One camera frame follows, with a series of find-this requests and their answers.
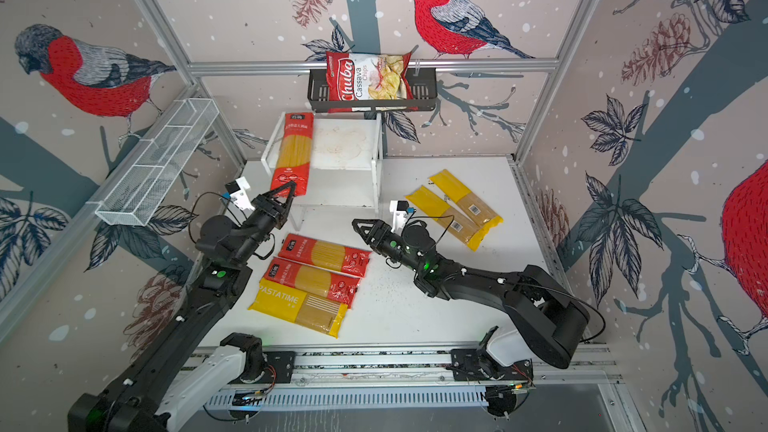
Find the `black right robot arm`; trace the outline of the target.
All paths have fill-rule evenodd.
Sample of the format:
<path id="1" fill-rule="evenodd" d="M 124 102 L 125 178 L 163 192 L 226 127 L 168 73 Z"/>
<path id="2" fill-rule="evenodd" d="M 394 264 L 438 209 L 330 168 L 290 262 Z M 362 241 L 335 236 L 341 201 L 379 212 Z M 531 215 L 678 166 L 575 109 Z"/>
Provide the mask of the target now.
<path id="1" fill-rule="evenodd" d="M 421 221 L 399 234 L 380 219 L 355 219 L 352 227 L 372 251 L 412 270 L 426 296 L 502 311 L 536 357 L 559 369 L 570 366 L 590 314 L 541 267 L 500 273 L 465 266 L 437 251 Z"/>

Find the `red spaghetti bag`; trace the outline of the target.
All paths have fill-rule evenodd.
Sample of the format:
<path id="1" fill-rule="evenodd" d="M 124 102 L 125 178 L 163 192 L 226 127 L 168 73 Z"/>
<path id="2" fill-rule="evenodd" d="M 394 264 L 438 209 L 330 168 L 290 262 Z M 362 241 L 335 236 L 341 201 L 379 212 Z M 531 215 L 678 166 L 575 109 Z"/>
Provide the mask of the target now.
<path id="1" fill-rule="evenodd" d="M 297 197 L 307 193 L 313 134 L 313 113 L 289 113 L 286 115 L 278 160 L 272 175 L 272 189 L 294 182 Z"/>
<path id="2" fill-rule="evenodd" d="M 283 240 L 278 257 L 363 278 L 368 269 L 371 252 L 291 233 Z"/>
<path id="3" fill-rule="evenodd" d="M 360 279 L 286 259 L 273 258 L 263 278 L 287 287 L 352 306 Z"/>

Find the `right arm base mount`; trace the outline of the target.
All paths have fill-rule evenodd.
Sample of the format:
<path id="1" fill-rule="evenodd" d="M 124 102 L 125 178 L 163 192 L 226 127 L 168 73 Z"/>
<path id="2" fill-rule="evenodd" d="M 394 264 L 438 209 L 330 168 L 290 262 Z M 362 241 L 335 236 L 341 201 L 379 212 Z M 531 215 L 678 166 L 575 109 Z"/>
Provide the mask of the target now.
<path id="1" fill-rule="evenodd" d="M 455 381 L 533 381 L 533 363 L 521 360 L 509 366 L 495 362 L 478 349 L 452 349 L 446 367 Z"/>

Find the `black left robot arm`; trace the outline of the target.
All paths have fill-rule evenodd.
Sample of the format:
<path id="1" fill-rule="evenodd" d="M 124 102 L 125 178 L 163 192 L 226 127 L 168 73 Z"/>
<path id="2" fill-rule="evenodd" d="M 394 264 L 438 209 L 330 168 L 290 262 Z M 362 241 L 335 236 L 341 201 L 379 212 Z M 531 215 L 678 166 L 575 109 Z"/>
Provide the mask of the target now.
<path id="1" fill-rule="evenodd" d="M 97 395 L 85 393 L 67 414 L 71 431 L 178 431 L 225 385 L 277 377 L 260 338 L 231 333 L 183 379 L 177 377 L 202 339 L 236 304 L 258 247 L 289 216 L 296 184 L 256 196 L 242 224 L 225 215 L 208 219 L 196 248 L 203 269 L 175 316 L 127 369 Z"/>

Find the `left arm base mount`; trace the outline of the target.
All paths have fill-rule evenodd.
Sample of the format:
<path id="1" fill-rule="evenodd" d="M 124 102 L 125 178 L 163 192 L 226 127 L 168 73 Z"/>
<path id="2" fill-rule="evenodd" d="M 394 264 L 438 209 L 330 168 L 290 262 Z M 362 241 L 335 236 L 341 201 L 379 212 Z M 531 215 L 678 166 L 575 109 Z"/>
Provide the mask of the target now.
<path id="1" fill-rule="evenodd" d="M 296 353 L 293 351 L 267 351 L 260 357 L 255 353 L 245 355 L 244 370 L 230 384 L 289 384 L 292 381 Z"/>

